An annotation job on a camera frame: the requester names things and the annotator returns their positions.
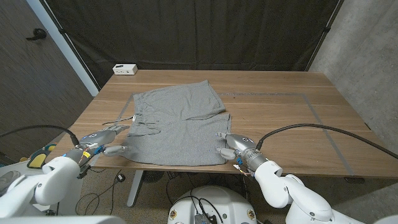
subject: floor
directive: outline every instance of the floor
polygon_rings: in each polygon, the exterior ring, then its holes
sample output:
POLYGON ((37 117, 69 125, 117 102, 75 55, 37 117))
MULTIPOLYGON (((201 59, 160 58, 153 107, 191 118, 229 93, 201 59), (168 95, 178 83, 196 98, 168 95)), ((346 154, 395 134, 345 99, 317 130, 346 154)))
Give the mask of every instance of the floor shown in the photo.
MULTIPOLYGON (((81 196, 88 193, 100 194, 112 185, 119 170, 104 170, 97 173, 89 171, 84 179, 81 196)), ((167 223, 167 215, 171 204, 167 198, 165 186, 169 180, 165 173, 154 183, 144 182, 139 193, 136 205, 133 208, 126 206, 131 182, 134 177, 133 170, 122 170, 126 180, 114 186, 114 208, 112 215, 124 219, 127 223, 167 223)), ((172 201, 188 192, 193 185, 198 187, 206 184, 220 185, 225 178, 226 183, 235 191, 242 192, 238 184, 240 175, 236 174, 192 174, 176 173, 178 177, 169 183, 169 195, 172 201)), ((349 184, 343 178, 331 177, 302 177, 304 184, 322 195, 331 206, 346 215, 359 221, 373 223, 388 215, 398 214, 398 180, 367 179, 364 184, 349 184)), ((262 196, 256 181, 246 178, 249 201, 253 205, 257 218, 264 222, 269 220, 273 224, 285 223, 289 208, 276 209, 269 206, 262 196)), ((85 212, 87 204, 94 198, 89 195, 78 204, 78 213, 85 212)), ((95 215, 109 215, 112 206, 112 189, 100 196, 100 201, 95 215)), ((87 214, 91 214, 96 207, 96 200, 88 207, 87 214)))

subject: gray tape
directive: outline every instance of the gray tape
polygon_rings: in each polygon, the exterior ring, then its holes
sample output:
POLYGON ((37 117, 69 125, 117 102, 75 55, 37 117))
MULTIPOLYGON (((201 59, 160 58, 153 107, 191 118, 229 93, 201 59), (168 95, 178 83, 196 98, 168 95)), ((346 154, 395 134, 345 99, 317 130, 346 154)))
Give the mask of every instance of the gray tape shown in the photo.
POLYGON ((133 99, 135 93, 131 93, 129 99, 127 100, 126 104, 124 105, 124 108, 122 109, 122 111, 120 111, 120 114, 117 118, 117 120, 120 120, 124 114, 124 112, 127 110, 127 107, 129 107, 129 103, 131 102, 131 100, 133 99))
MULTIPOLYGON (((122 115, 126 111, 127 107, 129 106, 130 101, 133 99, 134 94, 138 93, 131 93, 130 98, 127 100, 126 105, 124 105, 124 108, 120 112, 120 115, 118 119, 121 119, 122 115)), ((310 108, 312 115, 314 115, 315 119, 318 121, 319 124, 323 124, 322 120, 320 119, 319 115, 311 105, 310 100, 307 98, 306 94, 304 93, 219 93, 219 96, 301 96, 304 101, 306 102, 307 106, 310 108)), ((346 168, 347 172, 349 175, 355 175, 354 171, 352 170, 351 166, 349 166, 348 162, 344 158, 343 154, 339 150, 338 146, 336 145, 335 141, 333 138, 329 135, 328 130, 322 129, 323 132, 325 133, 326 137, 328 138, 330 144, 332 147, 335 149, 337 156, 340 158, 341 162, 343 163, 344 167, 346 168)))
MULTIPOLYGON (((317 119, 319 124, 322 124, 322 120, 320 119, 319 115, 317 114, 317 112, 315 111, 315 109, 312 107, 310 100, 307 98, 307 96, 302 93, 301 94, 305 100, 305 102, 307 103, 308 107, 310 108, 312 114, 314 115, 315 119, 317 119)), ((328 138, 330 144, 333 146, 333 148, 335 149, 338 157, 340 158, 340 160, 342 161, 343 165, 346 167, 346 170, 348 172, 349 175, 354 175, 354 171, 352 170, 352 168, 349 166, 348 162, 346 161, 346 159, 344 158, 343 154, 341 153, 341 151, 338 149, 335 141, 333 140, 333 138, 329 135, 328 130, 326 129, 322 129, 323 132, 326 134, 326 137, 328 138)))
POLYGON ((101 154, 95 155, 91 160, 90 160, 90 166, 94 166, 97 160, 100 158, 101 154))

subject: door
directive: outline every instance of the door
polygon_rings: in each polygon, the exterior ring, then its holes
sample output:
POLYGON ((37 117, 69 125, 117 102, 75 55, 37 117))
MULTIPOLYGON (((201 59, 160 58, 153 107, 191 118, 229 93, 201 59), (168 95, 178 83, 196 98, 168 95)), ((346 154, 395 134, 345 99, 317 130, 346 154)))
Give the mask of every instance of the door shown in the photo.
MULTIPOLYGON (((25 0, 0 3, 0 133, 33 124, 71 126, 93 97, 25 0)), ((0 139, 0 155, 29 157, 60 131, 34 129, 0 139)))

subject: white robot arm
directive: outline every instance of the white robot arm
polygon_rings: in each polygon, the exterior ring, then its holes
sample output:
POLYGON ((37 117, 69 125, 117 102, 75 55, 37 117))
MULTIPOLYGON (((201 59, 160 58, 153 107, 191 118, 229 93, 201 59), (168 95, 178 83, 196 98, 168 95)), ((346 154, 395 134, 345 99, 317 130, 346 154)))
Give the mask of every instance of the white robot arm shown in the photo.
POLYGON ((231 133, 217 135, 226 139, 227 144, 234 149, 218 149, 221 155, 226 159, 234 159, 232 154, 235 154, 246 161, 254 171, 254 178, 269 205, 283 208, 292 204, 286 217, 287 224, 361 223, 333 210, 322 196, 306 188, 298 177, 292 174, 281 177, 282 168, 257 151, 251 139, 231 133))
POLYGON ((88 161, 103 152, 115 156, 124 146, 105 147, 129 126, 114 125, 83 137, 63 156, 52 159, 42 167, 42 175, 22 175, 0 197, 0 218, 44 215, 32 204, 53 205, 67 194, 73 179, 82 178, 90 168, 88 161))

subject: table top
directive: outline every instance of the table top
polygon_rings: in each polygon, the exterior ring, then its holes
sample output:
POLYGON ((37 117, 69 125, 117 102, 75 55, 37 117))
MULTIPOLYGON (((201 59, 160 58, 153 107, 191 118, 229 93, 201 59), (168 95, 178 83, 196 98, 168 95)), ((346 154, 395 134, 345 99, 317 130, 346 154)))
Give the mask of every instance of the table top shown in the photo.
MULTIPOLYGON (((78 138, 103 129, 101 124, 134 114, 133 93, 208 80, 232 117, 231 132, 257 142, 263 135, 297 123, 324 124, 351 131, 380 145, 349 103, 323 73, 198 70, 139 70, 113 75, 70 128, 78 138)), ((131 120, 120 124, 131 125, 131 120)), ((110 145, 120 145, 128 130, 110 145)), ((47 158, 72 147, 64 136, 47 158)), ((317 128, 295 128, 264 141, 261 152, 284 173, 336 177, 398 178, 398 160, 355 138, 317 128)), ((121 156, 100 155, 95 168, 237 173, 229 161, 216 166, 157 166, 121 156)))

